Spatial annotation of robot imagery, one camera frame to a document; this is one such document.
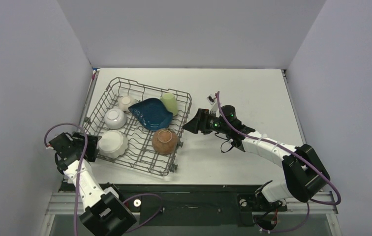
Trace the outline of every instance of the blue leaf-shaped dish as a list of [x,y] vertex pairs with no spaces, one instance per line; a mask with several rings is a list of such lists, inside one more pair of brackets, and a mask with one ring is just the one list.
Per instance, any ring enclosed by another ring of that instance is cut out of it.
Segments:
[[151,131],[167,128],[173,119],[173,113],[168,111],[162,101],[157,98],[149,98],[136,103],[128,107],[128,110],[141,125]]

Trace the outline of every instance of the plate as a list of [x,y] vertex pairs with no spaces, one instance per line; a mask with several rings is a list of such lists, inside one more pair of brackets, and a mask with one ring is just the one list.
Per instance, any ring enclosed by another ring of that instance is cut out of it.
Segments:
[[128,107],[128,110],[144,128],[151,131],[167,128],[173,119],[173,113],[168,111],[163,102],[157,98],[136,103]]

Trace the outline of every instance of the white bowl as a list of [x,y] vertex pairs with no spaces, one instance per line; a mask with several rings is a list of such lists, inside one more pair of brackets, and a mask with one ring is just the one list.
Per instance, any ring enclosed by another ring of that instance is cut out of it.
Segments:
[[130,96],[124,96],[118,99],[118,107],[123,110],[124,112],[128,112],[128,107],[134,105],[138,101]]
[[126,115],[125,113],[115,107],[109,109],[109,111],[105,114],[105,124],[110,129],[119,129],[126,123]]
[[97,145],[103,155],[117,158],[128,148],[128,138],[118,130],[110,130],[102,135]]

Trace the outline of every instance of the tabletop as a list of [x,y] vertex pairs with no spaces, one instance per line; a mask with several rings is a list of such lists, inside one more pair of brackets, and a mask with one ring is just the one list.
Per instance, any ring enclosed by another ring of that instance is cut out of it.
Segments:
[[[291,104],[283,73],[278,69],[161,69],[101,68],[94,85],[87,116],[116,77],[190,93],[188,121],[198,108],[210,108],[206,97],[220,91],[222,105],[233,105],[243,124],[269,138],[300,146],[303,138]],[[213,134],[183,133],[174,173],[156,177],[104,160],[92,164],[99,183],[126,184],[263,184],[284,177],[279,166],[252,153],[233,149],[220,152],[223,140]]]

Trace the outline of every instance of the dish rack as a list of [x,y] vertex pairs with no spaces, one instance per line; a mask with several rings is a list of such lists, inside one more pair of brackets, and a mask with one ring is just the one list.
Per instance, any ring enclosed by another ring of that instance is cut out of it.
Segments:
[[155,152],[151,143],[154,132],[145,129],[130,112],[125,112],[126,124],[118,131],[128,138],[127,150],[116,159],[102,154],[99,154],[98,158],[158,176],[166,176],[170,172],[174,172],[177,169],[177,165],[174,164],[177,148],[183,146],[183,142],[181,142],[183,125],[187,121],[192,106],[192,97],[187,92],[157,88],[140,84],[134,80],[116,77],[109,82],[92,114],[85,120],[83,128],[90,135],[100,136],[109,130],[104,122],[105,113],[118,105],[119,98],[129,95],[142,101],[151,97],[160,98],[166,92],[175,95],[179,109],[178,114],[173,117],[168,127],[179,136],[178,145],[172,154],[161,155]]

